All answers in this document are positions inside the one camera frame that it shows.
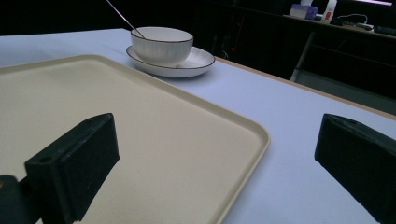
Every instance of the beige tray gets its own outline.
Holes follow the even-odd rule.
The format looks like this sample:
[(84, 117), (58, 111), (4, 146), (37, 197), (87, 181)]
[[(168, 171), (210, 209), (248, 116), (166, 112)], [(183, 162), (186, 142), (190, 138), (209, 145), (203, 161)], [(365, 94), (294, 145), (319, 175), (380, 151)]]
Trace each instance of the beige tray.
[(220, 223), (270, 144), (257, 123), (95, 55), (0, 68), (0, 171), (113, 113), (120, 161), (82, 223)]

